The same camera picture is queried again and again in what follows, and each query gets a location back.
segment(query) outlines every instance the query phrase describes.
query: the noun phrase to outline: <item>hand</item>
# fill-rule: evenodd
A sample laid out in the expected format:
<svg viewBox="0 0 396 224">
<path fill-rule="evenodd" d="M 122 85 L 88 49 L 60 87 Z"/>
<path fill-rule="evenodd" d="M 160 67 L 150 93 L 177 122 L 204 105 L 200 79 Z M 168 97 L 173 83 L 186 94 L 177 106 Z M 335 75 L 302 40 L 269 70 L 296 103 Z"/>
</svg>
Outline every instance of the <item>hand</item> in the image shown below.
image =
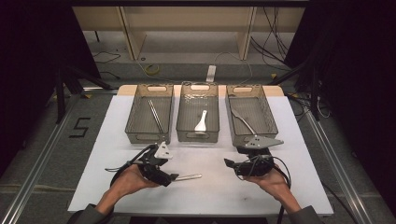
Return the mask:
<svg viewBox="0 0 396 224">
<path fill-rule="evenodd" d="M 244 179 L 259 185 L 261 189 L 265 190 L 265 192 L 269 193 L 277 201 L 280 201 L 289 214 L 301 210 L 285 178 L 276 169 L 272 169 L 268 174 L 263 176 L 244 176 Z"/>
<path fill-rule="evenodd" d="M 141 189 L 155 188 L 159 185 L 147 180 L 140 174 L 137 165 L 133 164 L 125 169 L 113 183 L 111 188 L 103 195 L 95 209 L 107 215 L 114 207 L 116 202 L 123 196 L 133 194 Z"/>
</svg>

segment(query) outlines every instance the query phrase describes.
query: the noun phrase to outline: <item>cable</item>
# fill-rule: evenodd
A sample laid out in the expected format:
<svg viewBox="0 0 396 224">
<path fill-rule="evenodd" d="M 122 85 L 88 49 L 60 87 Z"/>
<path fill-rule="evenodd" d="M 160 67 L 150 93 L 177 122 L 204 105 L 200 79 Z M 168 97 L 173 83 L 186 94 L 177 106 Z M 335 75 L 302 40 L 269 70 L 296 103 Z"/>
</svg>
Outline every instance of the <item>cable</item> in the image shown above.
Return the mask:
<svg viewBox="0 0 396 224">
<path fill-rule="evenodd" d="M 128 167 L 130 167 L 134 161 L 137 160 L 137 158 L 139 158 L 143 153 L 145 153 L 147 150 L 149 149 L 154 149 L 157 145 L 149 145 L 145 148 L 143 148 L 143 150 L 141 150 L 139 153 L 137 153 L 136 156 L 134 156 L 133 159 L 131 159 L 130 161 L 127 161 L 125 164 L 123 164 L 121 167 L 119 168 L 106 168 L 105 170 L 108 172 L 116 172 L 113 176 L 113 178 L 111 179 L 110 182 L 110 187 L 113 185 L 113 183 L 116 181 L 116 179 L 121 175 L 121 173 Z"/>
<path fill-rule="evenodd" d="M 322 184 L 322 186 L 327 189 L 332 196 L 334 196 L 334 198 L 341 204 L 341 206 L 344 207 L 344 209 L 346 210 L 346 212 L 349 214 L 349 216 L 352 218 L 353 222 L 356 224 L 359 224 L 358 220 L 355 218 L 355 216 L 353 216 L 353 214 L 349 211 L 349 209 L 347 208 L 347 206 L 341 201 L 340 198 L 337 197 L 337 195 L 334 193 L 334 191 L 332 191 L 323 181 L 320 180 L 320 183 Z"/>
<path fill-rule="evenodd" d="M 300 118 L 297 120 L 297 123 L 300 122 L 300 120 L 301 120 L 303 117 L 305 117 L 306 113 L 308 113 L 309 111 L 310 111 L 309 109 L 306 110 L 305 113 L 304 113 L 302 116 L 300 116 Z"/>
<path fill-rule="evenodd" d="M 110 55 L 115 55 L 116 57 L 113 58 L 113 59 L 110 59 L 110 60 L 108 60 L 108 61 L 105 61 L 105 62 L 97 62 L 97 61 L 95 61 L 96 63 L 109 63 L 109 62 L 114 61 L 114 60 L 118 59 L 119 57 L 121 57 L 120 54 L 109 53 L 109 52 L 107 52 L 107 51 L 100 51 L 99 53 L 92 55 L 92 57 L 94 58 L 94 57 L 96 57 L 96 56 L 98 56 L 99 54 L 102 54 L 102 53 L 106 53 L 106 54 L 110 54 Z"/>
<path fill-rule="evenodd" d="M 288 72 L 290 71 L 289 69 L 284 69 L 284 68 L 279 68 L 279 67 L 272 66 L 272 65 L 269 64 L 267 61 L 265 61 L 264 56 L 267 57 L 267 58 L 270 58 L 270 59 L 277 60 L 277 61 L 279 61 L 280 63 L 283 63 L 283 64 L 284 64 L 284 62 L 283 62 L 282 60 L 280 60 L 280 59 L 277 58 L 273 53 L 271 53 L 270 51 L 268 51 L 267 49 L 264 48 L 265 43 L 264 43 L 263 46 L 260 46 L 259 43 L 257 43 L 257 41 L 256 41 L 253 37 L 251 37 L 251 40 L 253 40 L 253 42 L 250 42 L 250 45 L 262 55 L 262 61 L 263 61 L 266 65 L 268 65 L 268 66 L 270 66 L 270 67 L 273 67 L 273 68 L 275 68 L 275 69 L 279 69 L 279 70 L 283 70 L 283 71 L 288 71 Z"/>
<path fill-rule="evenodd" d="M 147 70 L 147 69 L 145 69 L 145 68 L 142 66 L 142 64 L 140 64 L 140 62 L 136 61 L 136 63 L 140 66 L 140 68 L 142 69 L 142 71 L 143 71 L 143 73 L 145 74 L 146 77 L 149 77 L 149 78 L 152 78 L 152 79 L 170 81 L 170 82 L 182 82 L 182 80 L 172 80 L 172 79 L 167 79 L 167 78 L 149 76 L 149 75 L 146 73 L 146 70 Z"/>
<path fill-rule="evenodd" d="M 306 103 L 305 101 L 310 101 L 309 99 L 306 99 L 306 98 L 301 98 L 301 97 L 295 97 L 295 96 L 293 96 L 293 94 L 286 94 L 286 96 L 289 98 L 289 99 L 291 99 L 292 101 L 295 101 L 295 102 L 297 102 L 298 104 L 300 104 L 301 106 L 305 106 L 305 107 L 307 107 L 307 108 L 311 108 L 311 104 L 309 104 L 309 102 L 308 103 Z"/>
<path fill-rule="evenodd" d="M 231 54 L 230 52 L 222 52 L 222 53 L 219 53 L 219 54 L 216 56 L 215 61 L 213 62 L 213 65 L 216 65 L 216 60 L 218 59 L 218 57 L 219 57 L 221 54 L 225 54 L 225 53 L 228 53 L 228 54 L 230 54 L 231 56 L 233 56 L 233 54 Z M 233 57 L 234 57 L 236 60 L 239 60 L 239 61 L 241 61 L 241 62 L 247 64 L 248 69 L 249 69 L 249 71 L 250 71 L 250 77 L 247 78 L 246 80 L 244 80 L 244 81 L 242 81 L 242 82 L 240 82 L 240 83 L 237 84 L 237 85 L 241 85 L 241 84 L 243 84 L 243 83 L 249 81 L 251 78 L 253 78 L 253 72 L 251 71 L 251 67 L 250 67 L 250 64 L 249 64 L 248 62 L 243 61 L 243 60 L 241 60 L 241 59 L 239 59 L 239 58 L 237 58 L 237 57 L 235 57 L 235 56 L 233 56 Z"/>
<path fill-rule="evenodd" d="M 288 175 L 285 175 L 285 173 L 283 173 L 283 171 L 280 170 L 279 168 L 277 168 L 276 166 L 273 166 L 273 168 L 274 168 L 275 170 L 277 170 L 281 175 L 283 175 L 283 177 L 286 179 L 286 184 L 288 185 L 288 187 L 289 187 L 289 189 L 290 189 L 290 188 L 291 188 L 291 176 L 290 176 L 290 172 L 289 172 L 288 166 L 287 166 L 286 163 L 283 162 L 280 158 L 278 158 L 278 157 L 272 157 L 272 158 L 281 161 L 281 162 L 283 163 L 283 165 L 285 166 L 286 171 L 288 172 Z M 276 222 L 276 224 L 282 223 L 282 218 L 283 218 L 284 212 L 285 212 L 285 208 L 283 207 L 283 205 L 281 205 L 281 206 L 280 206 L 280 210 L 279 210 L 279 215 L 277 216 L 277 222 Z"/>
<path fill-rule="evenodd" d="M 112 74 L 111 72 L 99 72 L 99 73 L 107 73 L 107 74 L 110 74 L 111 76 L 115 77 L 116 79 L 121 79 L 120 77 Z"/>
<path fill-rule="evenodd" d="M 323 118 L 328 119 L 328 118 L 330 117 L 330 114 L 331 114 L 332 112 L 329 110 L 329 113 L 328 113 L 327 115 L 324 115 L 324 114 L 321 112 L 320 108 L 319 108 L 319 103 L 320 103 L 320 97 L 318 97 L 318 104 L 317 104 L 318 112 L 319 112 L 319 114 L 320 114 Z"/>
<path fill-rule="evenodd" d="M 254 161 L 254 164 L 253 164 L 253 166 L 250 168 L 250 172 L 249 172 L 249 176 L 251 175 L 251 173 L 253 172 L 253 169 L 254 169 L 254 165 L 256 164 L 256 161 L 257 161 L 257 159 L 259 158 L 259 156 L 255 156 L 255 157 L 252 157 L 252 158 L 249 158 L 249 159 L 247 159 L 247 160 L 245 160 L 245 161 L 242 161 L 241 163 L 244 163 L 244 162 L 247 162 L 247 161 L 252 161 L 252 160 L 254 160 L 254 159 L 256 159 L 255 161 Z M 236 169 L 236 171 L 235 171 L 235 175 L 236 175 L 236 177 L 238 177 L 238 179 L 240 179 L 240 180 L 242 180 L 242 181 L 244 181 L 244 179 L 243 178 L 241 178 L 241 177 L 239 177 L 239 175 L 237 175 L 238 173 L 239 173 L 239 168 L 241 167 L 241 165 L 239 165 L 238 166 L 238 168 Z"/>
<path fill-rule="evenodd" d="M 282 39 L 280 38 L 280 35 L 278 35 L 278 33 L 277 33 L 277 25 L 278 25 L 277 13 L 279 11 L 279 8 L 278 7 L 274 7 L 274 23 L 273 23 L 273 25 L 271 25 L 271 22 L 270 22 L 270 19 L 268 17 L 268 14 L 265 11 L 265 7 L 263 7 L 262 9 L 264 10 L 265 17 L 266 17 L 266 19 L 268 21 L 268 24 L 270 25 L 270 28 L 271 28 L 270 35 L 271 35 L 271 33 L 274 34 L 274 37 L 276 38 L 276 44 L 277 44 L 279 53 L 280 53 L 280 55 L 283 58 L 282 51 L 286 55 L 286 52 L 285 52 L 284 49 L 288 49 L 288 48 L 284 45 Z"/>
<path fill-rule="evenodd" d="M 302 112 L 299 114 L 294 114 L 294 116 L 301 116 L 304 113 L 304 106 L 301 104 L 300 101 L 298 101 L 294 96 L 292 96 L 292 94 L 286 94 L 286 97 L 288 97 L 290 100 L 297 102 L 297 104 L 301 107 Z"/>
</svg>

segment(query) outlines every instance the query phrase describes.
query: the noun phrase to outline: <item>aluminum rail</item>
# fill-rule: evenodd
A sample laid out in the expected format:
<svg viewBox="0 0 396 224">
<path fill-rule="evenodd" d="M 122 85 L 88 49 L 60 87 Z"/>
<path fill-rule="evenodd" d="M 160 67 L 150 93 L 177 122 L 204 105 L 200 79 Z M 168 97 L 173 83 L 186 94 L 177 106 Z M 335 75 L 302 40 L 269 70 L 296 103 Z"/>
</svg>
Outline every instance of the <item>aluminum rail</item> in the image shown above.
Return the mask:
<svg viewBox="0 0 396 224">
<path fill-rule="evenodd" d="M 356 191 L 355 187 L 352 184 L 352 181 L 347 175 L 346 170 L 338 159 L 334 148 L 332 147 L 332 144 L 330 143 L 329 138 L 324 132 L 320 122 L 315 120 L 311 112 L 307 112 L 306 115 L 312 129 L 315 132 L 315 135 L 320 142 L 326 158 L 329 161 L 330 166 L 332 167 L 332 171 L 334 172 L 335 177 L 340 184 L 341 190 L 346 196 L 346 199 L 351 207 L 352 213 L 354 214 L 355 218 L 360 224 L 373 223 L 369 214 L 367 213 L 367 209 L 365 208 L 361 197 L 359 196 L 359 193 Z"/>
<path fill-rule="evenodd" d="M 35 165 L 32 168 L 32 171 L 27 176 L 26 180 L 22 184 L 19 192 L 13 199 L 11 205 L 6 211 L 5 216 L 2 219 L 2 224 L 13 224 L 17 223 L 21 213 L 23 211 L 24 206 L 26 205 L 27 201 L 30 198 L 30 195 L 35 188 L 35 184 L 37 183 L 38 179 L 40 178 L 41 174 L 43 173 L 46 164 L 50 158 L 50 155 L 55 149 L 60 135 L 64 130 L 64 126 L 69 120 L 71 111 L 73 110 L 75 104 L 78 102 L 80 95 L 73 95 L 70 98 L 69 103 L 67 104 L 66 111 L 64 114 L 64 118 L 59 122 L 59 124 L 55 125 L 54 130 L 52 131 L 49 140 L 47 141 L 46 145 L 44 146 L 42 152 L 40 153 Z"/>
</svg>

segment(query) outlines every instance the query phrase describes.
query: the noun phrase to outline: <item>metal tool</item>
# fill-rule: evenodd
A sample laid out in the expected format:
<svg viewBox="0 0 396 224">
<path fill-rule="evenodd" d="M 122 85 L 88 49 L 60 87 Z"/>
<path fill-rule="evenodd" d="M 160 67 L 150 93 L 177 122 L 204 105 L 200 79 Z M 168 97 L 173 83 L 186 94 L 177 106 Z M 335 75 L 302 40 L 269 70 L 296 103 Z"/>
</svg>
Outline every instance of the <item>metal tool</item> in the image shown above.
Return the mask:
<svg viewBox="0 0 396 224">
<path fill-rule="evenodd" d="M 253 128 L 244 120 L 244 118 L 242 118 L 242 116 L 238 113 L 238 111 L 236 111 L 235 109 L 233 109 L 233 108 L 231 107 L 231 112 L 233 112 L 233 115 L 234 115 L 236 118 L 242 120 L 242 122 L 245 123 L 245 125 L 248 127 L 248 129 L 251 131 L 251 133 L 253 133 L 254 135 L 256 135 L 256 132 L 255 132 L 255 131 L 253 130 Z"/>
<path fill-rule="evenodd" d="M 199 121 L 197 126 L 195 126 L 195 128 L 194 128 L 194 130 L 196 132 L 205 132 L 206 131 L 206 125 L 205 125 L 206 113 L 207 113 L 207 110 L 202 111 L 201 120 Z"/>
<path fill-rule="evenodd" d="M 184 175 L 184 176 L 178 176 L 174 181 L 182 181 L 182 180 L 190 180 L 190 179 L 197 179 L 201 178 L 201 174 L 196 174 L 196 175 Z"/>
<path fill-rule="evenodd" d="M 149 107 L 151 108 L 152 115 L 155 118 L 155 122 L 157 122 L 158 129 L 160 129 L 160 132 L 163 133 L 163 126 L 161 125 L 160 119 L 158 118 L 158 114 L 157 111 L 155 110 L 154 104 L 152 103 L 151 100 L 148 100 L 148 104 Z"/>
</svg>

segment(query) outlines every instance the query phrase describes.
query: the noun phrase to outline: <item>black sleeve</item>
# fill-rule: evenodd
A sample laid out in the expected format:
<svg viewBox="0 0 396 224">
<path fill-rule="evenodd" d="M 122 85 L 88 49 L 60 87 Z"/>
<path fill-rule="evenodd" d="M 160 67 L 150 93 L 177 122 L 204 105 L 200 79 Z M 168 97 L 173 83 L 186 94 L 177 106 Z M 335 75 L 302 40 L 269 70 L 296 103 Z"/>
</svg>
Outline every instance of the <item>black sleeve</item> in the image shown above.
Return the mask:
<svg viewBox="0 0 396 224">
<path fill-rule="evenodd" d="M 111 220 L 113 210 L 107 215 L 96 211 L 94 204 L 88 204 L 85 210 L 73 214 L 67 224 L 107 224 Z"/>
<path fill-rule="evenodd" d="M 308 206 L 296 213 L 289 214 L 289 219 L 292 224 L 322 224 L 322 221 L 312 206 Z"/>
</svg>

